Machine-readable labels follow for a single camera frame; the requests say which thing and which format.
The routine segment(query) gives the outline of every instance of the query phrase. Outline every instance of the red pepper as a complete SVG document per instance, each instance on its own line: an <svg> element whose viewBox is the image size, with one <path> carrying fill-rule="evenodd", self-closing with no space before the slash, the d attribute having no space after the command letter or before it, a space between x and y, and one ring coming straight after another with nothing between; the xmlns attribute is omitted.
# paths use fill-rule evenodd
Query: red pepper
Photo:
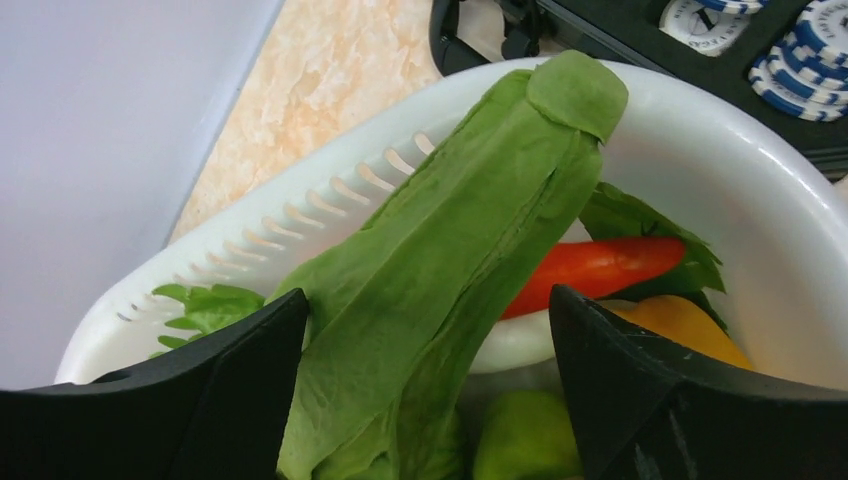
<svg viewBox="0 0 848 480"><path fill-rule="evenodd" d="M557 244L507 307L501 319L548 308L551 288L568 285L589 298L601 298L658 277L683 259L676 237L623 237Z"/></svg>

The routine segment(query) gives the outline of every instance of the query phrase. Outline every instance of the lettuce leaf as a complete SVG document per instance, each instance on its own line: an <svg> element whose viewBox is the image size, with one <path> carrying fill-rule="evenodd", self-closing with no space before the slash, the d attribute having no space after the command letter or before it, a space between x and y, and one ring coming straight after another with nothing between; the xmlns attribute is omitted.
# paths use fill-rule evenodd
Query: lettuce leaf
<svg viewBox="0 0 848 480"><path fill-rule="evenodd" d="M628 92L575 51L500 79L360 229L308 260L289 480L461 474L453 412L483 340L577 219Z"/></svg>
<svg viewBox="0 0 848 480"><path fill-rule="evenodd" d="M184 287L171 283L151 292L153 295L172 298L183 304L182 317L165 322L165 326L176 330L197 332L189 338L160 335L158 340L169 349L179 348L204 335L249 316L262 308L265 297L246 288L229 285L212 285L211 288ZM151 358L164 352L155 352Z"/></svg>
<svg viewBox="0 0 848 480"><path fill-rule="evenodd" d="M638 302L656 295L679 295L687 298L727 331L727 325L710 305L704 289L725 292L719 267L721 261L709 245L694 233L669 220L638 198L618 188L599 182L580 213L580 222L593 240L635 235L674 236L686 245L680 265L653 280L642 282L610 296Z"/></svg>

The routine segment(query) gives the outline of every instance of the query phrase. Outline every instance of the marble countertop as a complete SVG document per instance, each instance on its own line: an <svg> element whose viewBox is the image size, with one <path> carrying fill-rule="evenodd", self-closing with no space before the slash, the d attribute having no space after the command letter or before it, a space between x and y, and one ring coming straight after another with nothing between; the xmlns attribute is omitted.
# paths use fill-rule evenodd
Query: marble countertop
<svg viewBox="0 0 848 480"><path fill-rule="evenodd" d="M432 0L287 0L173 231L179 238L340 133L441 78ZM500 11L462 4L460 36L499 57Z"/></svg>

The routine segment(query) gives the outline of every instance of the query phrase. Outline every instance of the poker chip stack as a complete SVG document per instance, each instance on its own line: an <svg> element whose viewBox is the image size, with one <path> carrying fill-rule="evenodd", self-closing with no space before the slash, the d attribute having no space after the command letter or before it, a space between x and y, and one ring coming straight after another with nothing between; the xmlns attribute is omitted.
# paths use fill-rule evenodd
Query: poker chip stack
<svg viewBox="0 0 848 480"><path fill-rule="evenodd" d="M717 57L767 4L768 0L671 0L659 28L701 55Z"/></svg>
<svg viewBox="0 0 848 480"><path fill-rule="evenodd" d="M848 113L848 0L813 0L748 79L774 108L812 122Z"/></svg>

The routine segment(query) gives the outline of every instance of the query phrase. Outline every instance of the white bowl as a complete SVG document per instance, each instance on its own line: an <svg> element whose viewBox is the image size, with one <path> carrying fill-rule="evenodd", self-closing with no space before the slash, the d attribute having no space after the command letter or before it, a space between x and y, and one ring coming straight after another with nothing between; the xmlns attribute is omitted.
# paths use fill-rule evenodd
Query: white bowl
<svg viewBox="0 0 848 480"><path fill-rule="evenodd" d="M56 380L87 382L146 358L167 318L145 294L173 281L175 273L189 283L220 282L209 272L226 274L222 283L269 293L297 264L355 231L385 198L387 192L366 181L357 164L399 184L409 168L387 160L387 147L414 167L425 156L415 149L416 132L441 140L498 78L543 60L496 63L451 76L251 192L104 294L77 329ZM607 65L626 83L630 101L603 149L604 180L712 244L731 292L717 297L715 306L760 371L848 389L848 207L796 150L740 110L676 79ZM331 187L333 176L373 201L363 205L340 195ZM316 207L308 200L310 189L347 214ZM286 204L324 226L298 223ZM306 232L305 240L274 233L263 222L267 218ZM247 241L245 228L288 242L287 249L274 252ZM225 242L268 259L235 255ZM211 262L209 252L244 268Z"/></svg>

